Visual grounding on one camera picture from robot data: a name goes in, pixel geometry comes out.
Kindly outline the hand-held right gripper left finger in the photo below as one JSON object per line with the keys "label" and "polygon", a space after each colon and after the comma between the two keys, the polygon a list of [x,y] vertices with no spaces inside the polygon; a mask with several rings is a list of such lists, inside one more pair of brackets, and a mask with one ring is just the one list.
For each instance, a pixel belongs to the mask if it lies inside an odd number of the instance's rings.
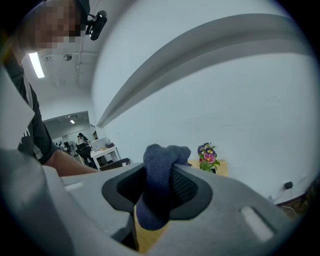
{"label": "hand-held right gripper left finger", "polygon": [[107,171],[59,177],[45,166],[48,197],[54,212],[48,230],[54,248],[60,251],[137,251],[134,203],[122,195],[124,186],[132,195],[136,188],[126,181],[144,170],[141,163]]}

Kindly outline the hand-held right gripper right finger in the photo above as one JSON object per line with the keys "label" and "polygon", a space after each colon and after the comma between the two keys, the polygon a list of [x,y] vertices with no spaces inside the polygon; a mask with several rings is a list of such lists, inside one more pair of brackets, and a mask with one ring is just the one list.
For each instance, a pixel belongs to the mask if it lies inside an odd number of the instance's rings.
{"label": "hand-held right gripper right finger", "polygon": [[178,171],[211,187],[209,205],[190,220],[172,220],[148,256],[267,256],[297,226],[280,208],[244,183],[185,165]]}

